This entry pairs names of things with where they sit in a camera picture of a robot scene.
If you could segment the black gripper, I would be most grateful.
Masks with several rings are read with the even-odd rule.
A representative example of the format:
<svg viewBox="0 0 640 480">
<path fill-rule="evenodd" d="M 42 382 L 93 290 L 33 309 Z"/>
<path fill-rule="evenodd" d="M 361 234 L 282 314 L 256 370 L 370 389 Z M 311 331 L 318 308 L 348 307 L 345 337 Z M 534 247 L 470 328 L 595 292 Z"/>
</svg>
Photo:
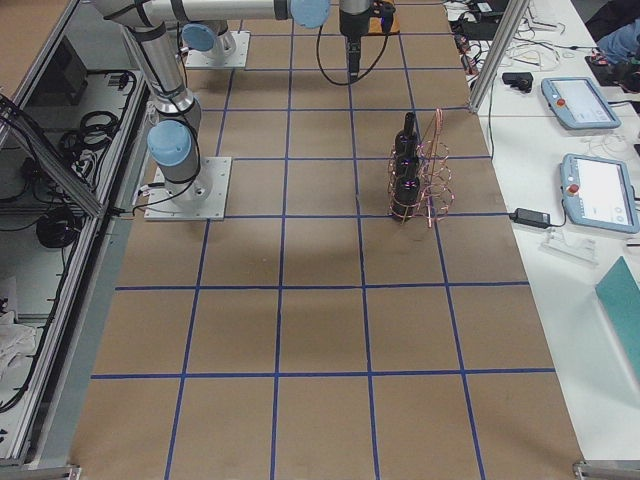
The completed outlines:
<svg viewBox="0 0 640 480">
<path fill-rule="evenodd" d="M 390 1 L 340 0 L 339 28 L 347 38 L 348 80 L 359 78 L 361 62 L 361 37 L 370 33 L 371 20 L 379 24 L 379 33 L 391 32 L 394 21 L 394 4 Z"/>
</svg>

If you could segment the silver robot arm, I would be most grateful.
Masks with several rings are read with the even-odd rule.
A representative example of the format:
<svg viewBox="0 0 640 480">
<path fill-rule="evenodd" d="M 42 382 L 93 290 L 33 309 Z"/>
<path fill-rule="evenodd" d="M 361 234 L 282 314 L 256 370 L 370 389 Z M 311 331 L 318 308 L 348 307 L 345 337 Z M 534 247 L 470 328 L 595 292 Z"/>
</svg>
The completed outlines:
<svg viewBox="0 0 640 480">
<path fill-rule="evenodd" d="M 228 57 L 236 51 L 236 42 L 226 20 L 191 22 L 181 34 L 183 43 L 210 58 Z"/>
<path fill-rule="evenodd" d="M 219 34 L 211 26 L 229 20 L 293 20 L 307 29 L 321 30 L 328 19 L 328 1 L 94 1 L 94 8 L 106 21 L 123 28 L 133 43 L 134 60 L 155 96 L 160 115 L 186 118 L 196 100 L 183 78 L 178 49 L 171 44 L 166 24 L 174 22 L 186 32 L 189 26 L 207 31 L 204 50 L 215 47 Z M 365 78 L 360 72 L 361 39 L 369 34 L 371 20 L 379 20 L 388 36 L 393 26 L 395 6 L 388 1 L 341 1 L 340 33 L 346 38 L 348 80 L 345 86 Z"/>
</svg>

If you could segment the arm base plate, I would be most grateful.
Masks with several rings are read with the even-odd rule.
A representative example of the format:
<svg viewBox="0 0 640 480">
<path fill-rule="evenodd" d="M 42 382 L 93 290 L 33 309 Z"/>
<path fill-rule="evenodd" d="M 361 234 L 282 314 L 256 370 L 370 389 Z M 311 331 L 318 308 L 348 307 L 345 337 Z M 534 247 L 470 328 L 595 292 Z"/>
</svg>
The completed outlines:
<svg viewBox="0 0 640 480">
<path fill-rule="evenodd" d="M 188 47 L 188 70 L 244 69 L 250 43 L 249 31 L 226 31 L 223 35 L 191 31 L 183 34 Z"/>
<path fill-rule="evenodd" d="M 184 187 L 166 184 L 161 169 L 157 167 L 154 181 L 163 183 L 163 186 L 150 191 L 151 206 L 145 208 L 144 218 L 150 221 L 222 221 L 231 169 L 231 157 L 203 157 L 195 182 L 185 193 L 174 198 Z"/>
</svg>

